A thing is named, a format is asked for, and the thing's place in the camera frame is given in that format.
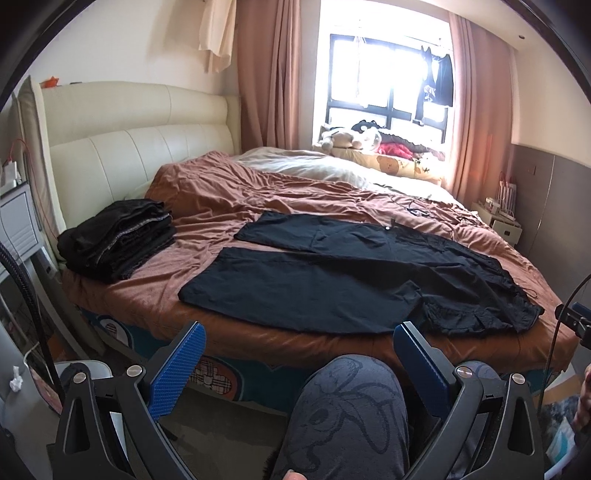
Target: hanging laundry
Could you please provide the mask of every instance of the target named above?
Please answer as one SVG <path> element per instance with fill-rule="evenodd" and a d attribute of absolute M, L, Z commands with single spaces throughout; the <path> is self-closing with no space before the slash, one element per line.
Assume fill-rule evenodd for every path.
<path fill-rule="evenodd" d="M 435 81 L 435 100 L 433 103 L 453 106 L 453 66 L 449 54 L 439 60 L 439 71 Z"/>
<path fill-rule="evenodd" d="M 432 102 L 435 100 L 435 77 L 433 76 L 433 54 L 431 53 L 431 47 L 427 51 L 421 47 L 421 54 L 423 60 L 427 63 L 427 76 L 421 84 L 421 88 L 418 91 L 417 99 L 417 111 L 414 115 L 415 123 L 420 125 L 423 124 L 424 118 L 424 104 L 425 102 Z"/>

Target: orange object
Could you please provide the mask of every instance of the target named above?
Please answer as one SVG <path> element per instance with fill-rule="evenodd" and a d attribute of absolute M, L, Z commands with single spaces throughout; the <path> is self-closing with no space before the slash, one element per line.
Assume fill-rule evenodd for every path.
<path fill-rule="evenodd" d="M 41 82 L 40 85 L 41 85 L 41 88 L 57 87 L 57 82 L 59 82 L 59 81 L 60 81 L 60 79 L 57 79 L 52 75 L 49 80 L 46 80 L 45 82 Z"/>

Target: beige curtain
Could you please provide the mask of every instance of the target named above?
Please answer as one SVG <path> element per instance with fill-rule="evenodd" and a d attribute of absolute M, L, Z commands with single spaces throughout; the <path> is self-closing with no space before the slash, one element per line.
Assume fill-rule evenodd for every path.
<path fill-rule="evenodd" d="M 239 0 L 242 149 L 298 146 L 300 0 Z"/>
<path fill-rule="evenodd" d="M 494 197 L 511 152 L 511 48 L 450 13 L 454 120 L 449 174 L 443 186 L 466 207 Z"/>

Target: hand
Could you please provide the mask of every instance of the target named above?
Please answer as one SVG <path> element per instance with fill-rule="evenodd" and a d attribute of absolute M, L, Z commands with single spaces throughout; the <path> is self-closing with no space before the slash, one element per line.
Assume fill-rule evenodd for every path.
<path fill-rule="evenodd" d="M 306 480 L 306 477 L 301 473 L 295 473 L 293 470 L 288 470 L 285 477 L 283 477 L 283 480 Z"/>
<path fill-rule="evenodd" d="M 585 379 L 581 387 L 581 396 L 577 406 L 577 413 L 573 420 L 573 429 L 580 432 L 591 420 L 591 365 L 585 369 Z"/>

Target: upholstered headboard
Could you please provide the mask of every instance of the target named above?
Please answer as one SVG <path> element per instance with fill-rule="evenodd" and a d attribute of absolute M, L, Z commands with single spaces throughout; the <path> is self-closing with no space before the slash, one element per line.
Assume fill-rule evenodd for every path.
<path fill-rule="evenodd" d="M 29 78 L 15 100 L 15 134 L 31 151 L 19 167 L 54 251 L 57 235 L 151 181 L 161 165 L 240 153 L 234 96 L 132 82 L 42 90 Z"/>

